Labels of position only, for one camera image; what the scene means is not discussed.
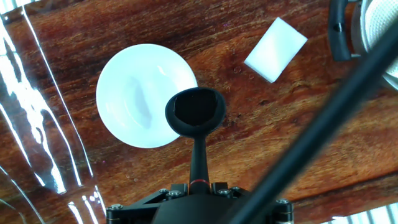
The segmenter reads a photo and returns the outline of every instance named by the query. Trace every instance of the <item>black suction cup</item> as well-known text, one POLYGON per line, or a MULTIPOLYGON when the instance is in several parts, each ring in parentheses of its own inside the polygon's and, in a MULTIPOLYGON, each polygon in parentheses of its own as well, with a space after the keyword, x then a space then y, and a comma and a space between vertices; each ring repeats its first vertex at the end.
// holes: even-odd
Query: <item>black suction cup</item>
POLYGON ((206 137, 224 120, 224 97, 211 88, 191 88, 173 96, 166 105, 166 119, 178 134, 195 140, 190 171, 190 194, 209 194, 206 137))

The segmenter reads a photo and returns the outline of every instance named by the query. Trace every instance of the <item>black handle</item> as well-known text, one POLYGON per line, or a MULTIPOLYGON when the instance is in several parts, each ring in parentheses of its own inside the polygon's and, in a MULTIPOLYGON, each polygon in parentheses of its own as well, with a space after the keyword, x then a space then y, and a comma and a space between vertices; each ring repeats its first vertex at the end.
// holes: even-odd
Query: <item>black handle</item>
POLYGON ((206 136, 195 138, 192 149, 189 194, 210 194, 206 136))
POLYGON ((335 61, 351 60, 346 37, 345 10, 348 0, 331 0, 328 35, 331 54, 335 61))

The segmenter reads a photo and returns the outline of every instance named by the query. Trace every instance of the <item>wooden table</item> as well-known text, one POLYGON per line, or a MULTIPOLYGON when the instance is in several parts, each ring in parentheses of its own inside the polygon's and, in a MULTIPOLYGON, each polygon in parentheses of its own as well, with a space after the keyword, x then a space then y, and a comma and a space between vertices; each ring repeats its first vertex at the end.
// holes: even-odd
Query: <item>wooden table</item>
MULTIPOLYGON (((347 18, 353 8, 348 7, 347 18)), ((354 65, 331 58, 327 0, 56 0, 31 4, 26 13, 50 69, 20 9, 7 14, 6 30, 31 85, 43 95, 62 129, 72 133, 50 78, 52 71, 106 205, 129 205, 172 183, 186 183, 193 143, 179 138, 161 148, 138 149, 118 141, 105 128, 96 108, 96 82, 106 62, 120 50, 141 43, 168 47, 188 62, 199 86, 224 95, 225 121, 207 140, 210 179, 247 189, 255 186, 354 65), (268 83, 243 61, 276 17, 308 42, 280 78, 268 83)), ((1 80, 0 86, 0 99, 8 99, 3 106, 17 103, 10 100, 1 80)), ((332 215, 398 201, 396 111, 398 96, 393 91, 383 89, 374 95, 286 190, 285 197, 295 202, 296 223, 325 222, 332 215)), ((12 111, 9 116, 23 118, 12 111)), ((44 123, 56 128, 46 119, 44 123)), ((61 211, 44 212, 43 219, 66 223, 70 210, 65 204, 52 203, 37 183, 24 181, 29 179, 24 176, 29 167, 3 117, 0 127, 0 166, 19 179, 33 202, 61 211)), ((9 194, 0 188, 0 198, 20 197, 9 194)))

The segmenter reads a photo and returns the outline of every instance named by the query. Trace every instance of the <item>black rod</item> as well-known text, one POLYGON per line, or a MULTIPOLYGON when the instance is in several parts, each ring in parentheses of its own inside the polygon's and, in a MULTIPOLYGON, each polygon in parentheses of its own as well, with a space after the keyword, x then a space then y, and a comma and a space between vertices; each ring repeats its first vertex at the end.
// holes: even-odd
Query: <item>black rod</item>
POLYGON ((273 209, 275 199, 320 152, 339 127, 375 90, 388 66, 398 56, 398 21, 365 55, 308 128, 263 178, 254 192, 230 208, 219 223, 250 223, 273 209))
POLYGON ((206 158, 206 136, 194 139, 189 176, 189 194, 209 194, 209 172, 206 158))

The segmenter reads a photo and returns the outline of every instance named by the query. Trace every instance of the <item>black cable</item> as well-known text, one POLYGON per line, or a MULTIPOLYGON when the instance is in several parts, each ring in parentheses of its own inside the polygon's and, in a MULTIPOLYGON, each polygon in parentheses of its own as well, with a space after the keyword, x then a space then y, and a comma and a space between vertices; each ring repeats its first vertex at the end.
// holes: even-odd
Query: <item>black cable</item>
POLYGON ((388 66, 398 56, 398 21, 354 68, 318 116, 263 178, 254 192, 238 201, 219 223, 249 223, 273 209, 273 202, 320 152, 338 128, 375 90, 388 66))

